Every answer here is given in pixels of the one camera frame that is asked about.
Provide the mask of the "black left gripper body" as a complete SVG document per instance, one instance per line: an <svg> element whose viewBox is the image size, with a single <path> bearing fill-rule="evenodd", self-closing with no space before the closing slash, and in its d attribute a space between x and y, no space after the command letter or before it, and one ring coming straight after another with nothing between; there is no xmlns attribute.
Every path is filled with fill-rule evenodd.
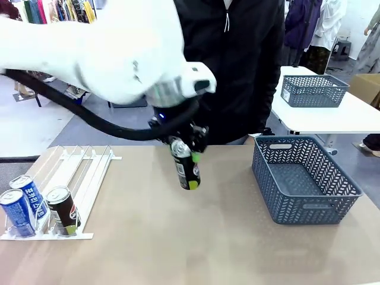
<svg viewBox="0 0 380 285"><path fill-rule="evenodd" d="M181 139L192 152L203 153L208 145L209 127L198 126L193 122L182 125L165 137L165 144Z"/></svg>

